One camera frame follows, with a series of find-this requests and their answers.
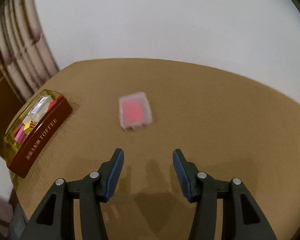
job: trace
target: gray cloth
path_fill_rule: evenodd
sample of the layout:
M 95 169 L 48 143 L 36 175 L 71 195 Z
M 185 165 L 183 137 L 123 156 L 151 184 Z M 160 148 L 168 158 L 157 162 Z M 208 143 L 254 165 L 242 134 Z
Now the gray cloth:
M 19 203 L 10 221 L 8 240 L 19 240 L 27 223 L 28 219 Z

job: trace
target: wooden table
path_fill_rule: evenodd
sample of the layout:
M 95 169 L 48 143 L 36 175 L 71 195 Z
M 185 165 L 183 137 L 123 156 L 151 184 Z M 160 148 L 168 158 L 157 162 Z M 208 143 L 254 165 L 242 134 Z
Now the wooden table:
M 181 148 L 215 179 L 242 179 L 278 240 L 299 228 L 300 105 L 292 99 L 222 70 L 152 59 L 77 62 L 43 88 L 64 94 L 73 113 L 28 176 L 11 175 L 27 217 L 55 179 L 81 179 L 120 147 L 118 186 L 101 206 L 109 239 L 185 240 L 195 204 L 183 197 L 173 169 L 172 152 Z M 154 122 L 125 132 L 118 98 L 138 91 L 147 94 Z M 75 231 L 82 239 L 77 201 Z

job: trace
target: plastic case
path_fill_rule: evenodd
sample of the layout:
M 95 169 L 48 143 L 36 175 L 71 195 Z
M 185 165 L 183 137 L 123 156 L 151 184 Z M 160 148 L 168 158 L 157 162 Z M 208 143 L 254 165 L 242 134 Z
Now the plastic case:
M 152 123 L 152 112 L 144 92 L 119 98 L 120 125 L 124 130 Z
M 4 136 L 2 154 L 7 167 L 25 178 L 39 153 L 71 112 L 72 108 L 62 94 L 42 90 L 25 106 Z M 33 123 L 23 124 L 23 121 L 31 122 L 26 118 L 29 113 L 30 119 L 35 120 L 32 120 Z

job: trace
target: white object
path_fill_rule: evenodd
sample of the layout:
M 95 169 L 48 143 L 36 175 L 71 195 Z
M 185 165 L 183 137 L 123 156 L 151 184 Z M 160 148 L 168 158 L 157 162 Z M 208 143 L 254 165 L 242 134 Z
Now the white object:
M 29 115 L 27 115 L 27 116 L 23 119 L 22 123 L 23 123 L 23 124 L 26 124 L 26 123 L 29 122 L 29 121 L 32 121 L 32 120 L 31 120 L 31 118 L 29 117 Z
M 123 129 L 152 123 L 152 112 L 144 92 L 119 98 L 120 125 Z
M 38 123 L 47 112 L 49 104 L 53 101 L 51 96 L 41 97 L 30 110 L 28 116 L 34 123 Z

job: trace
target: curtain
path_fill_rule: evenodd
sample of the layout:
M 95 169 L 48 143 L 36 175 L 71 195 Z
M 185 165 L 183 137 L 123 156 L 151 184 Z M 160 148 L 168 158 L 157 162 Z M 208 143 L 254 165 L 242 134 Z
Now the curtain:
M 0 69 L 21 101 L 59 71 L 34 0 L 5 0 L 0 7 Z

